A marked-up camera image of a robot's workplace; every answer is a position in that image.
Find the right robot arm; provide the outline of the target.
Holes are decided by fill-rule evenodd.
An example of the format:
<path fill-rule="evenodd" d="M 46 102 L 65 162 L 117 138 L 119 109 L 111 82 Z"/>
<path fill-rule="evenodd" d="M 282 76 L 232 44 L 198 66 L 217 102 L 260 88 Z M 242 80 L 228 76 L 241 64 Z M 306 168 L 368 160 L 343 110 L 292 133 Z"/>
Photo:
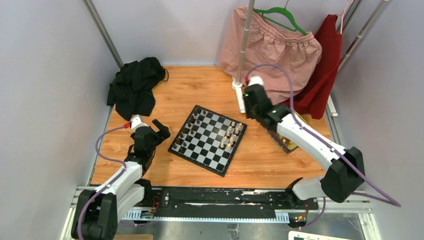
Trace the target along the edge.
<path fill-rule="evenodd" d="M 365 167 L 359 149 L 347 149 L 323 137 L 286 105 L 272 105 L 260 84 L 246 87 L 243 101 L 247 118 L 293 141 L 325 170 L 318 177 L 300 177 L 285 189 L 285 201 L 290 208 L 298 209 L 306 200 L 321 197 L 342 203 L 364 182 Z"/>

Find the yellow metal tray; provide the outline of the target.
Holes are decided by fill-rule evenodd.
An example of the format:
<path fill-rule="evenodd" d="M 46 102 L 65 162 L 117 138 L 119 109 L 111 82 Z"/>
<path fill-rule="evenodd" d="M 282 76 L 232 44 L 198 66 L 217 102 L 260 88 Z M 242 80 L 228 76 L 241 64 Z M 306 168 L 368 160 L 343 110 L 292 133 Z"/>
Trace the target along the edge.
<path fill-rule="evenodd" d="M 263 128 L 264 131 L 271 137 L 271 139 L 278 145 L 278 147 L 283 150 L 286 155 L 290 155 L 294 152 L 299 146 L 296 145 L 293 141 L 278 134 L 275 131 L 272 131 L 266 127 Z"/>

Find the black white chessboard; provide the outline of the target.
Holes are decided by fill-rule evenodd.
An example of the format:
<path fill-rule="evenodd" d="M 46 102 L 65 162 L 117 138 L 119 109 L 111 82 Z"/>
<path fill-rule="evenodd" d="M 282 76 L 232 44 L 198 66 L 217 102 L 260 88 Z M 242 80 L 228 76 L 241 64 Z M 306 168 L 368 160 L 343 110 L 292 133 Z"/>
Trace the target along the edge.
<path fill-rule="evenodd" d="M 198 116 L 194 116 L 194 111 L 198 112 Z M 235 127 L 232 128 L 227 142 L 223 143 L 222 140 L 232 122 L 235 122 Z M 192 128 L 188 128 L 188 123 L 192 124 Z M 242 123 L 243 127 L 239 130 L 231 149 L 227 150 L 227 144 L 239 123 Z M 169 146 L 168 152 L 224 177 L 246 130 L 247 125 L 243 122 L 195 105 Z M 181 133 L 185 135 L 184 139 L 180 138 Z M 177 145 L 176 149 L 172 149 L 173 144 Z"/>

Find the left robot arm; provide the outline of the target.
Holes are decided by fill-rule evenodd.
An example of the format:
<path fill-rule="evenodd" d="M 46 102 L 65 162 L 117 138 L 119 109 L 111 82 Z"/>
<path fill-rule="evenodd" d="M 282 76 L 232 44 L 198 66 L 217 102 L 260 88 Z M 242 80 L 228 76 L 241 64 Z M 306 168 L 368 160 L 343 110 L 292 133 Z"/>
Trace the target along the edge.
<path fill-rule="evenodd" d="M 83 190 L 77 199 L 71 237 L 76 240 L 112 240 L 124 215 L 137 203 L 146 207 L 153 201 L 151 182 L 143 178 L 150 168 L 156 147 L 171 134 L 157 119 L 157 131 L 135 115 L 122 128 L 131 128 L 134 143 L 119 170 L 93 190 Z"/>

